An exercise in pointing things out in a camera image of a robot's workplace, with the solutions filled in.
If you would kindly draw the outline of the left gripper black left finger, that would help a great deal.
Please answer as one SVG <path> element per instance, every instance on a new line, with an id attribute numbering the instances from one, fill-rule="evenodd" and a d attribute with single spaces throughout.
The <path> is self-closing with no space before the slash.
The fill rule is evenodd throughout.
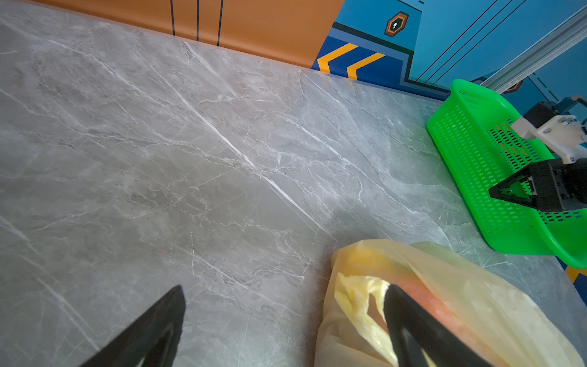
<path id="1" fill-rule="evenodd" d="M 84 366 L 172 366 L 182 334 L 186 301 L 173 287 Z"/>

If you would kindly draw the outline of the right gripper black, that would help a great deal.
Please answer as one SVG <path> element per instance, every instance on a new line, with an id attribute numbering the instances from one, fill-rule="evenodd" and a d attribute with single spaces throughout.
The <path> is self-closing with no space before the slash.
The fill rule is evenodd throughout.
<path id="1" fill-rule="evenodd" d="M 527 165 L 489 189 L 491 198 L 544 212 L 586 208 L 586 159 L 565 165 L 559 159 Z"/>

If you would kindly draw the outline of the translucent yellowish plastic bag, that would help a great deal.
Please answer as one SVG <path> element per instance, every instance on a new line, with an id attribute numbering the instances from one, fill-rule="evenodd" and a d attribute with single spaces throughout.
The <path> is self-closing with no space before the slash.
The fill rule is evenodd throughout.
<path id="1" fill-rule="evenodd" d="M 584 364 L 528 295 L 445 246 L 362 240 L 334 252 L 331 266 L 317 366 L 397 365 L 383 309 L 392 285 L 493 365 Z"/>

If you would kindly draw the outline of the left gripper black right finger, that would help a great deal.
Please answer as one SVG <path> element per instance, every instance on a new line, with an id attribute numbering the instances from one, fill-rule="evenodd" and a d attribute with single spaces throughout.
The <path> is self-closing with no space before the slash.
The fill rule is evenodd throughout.
<path id="1" fill-rule="evenodd" d="M 385 293 L 383 312 L 399 366 L 489 366 L 399 286 Z"/>

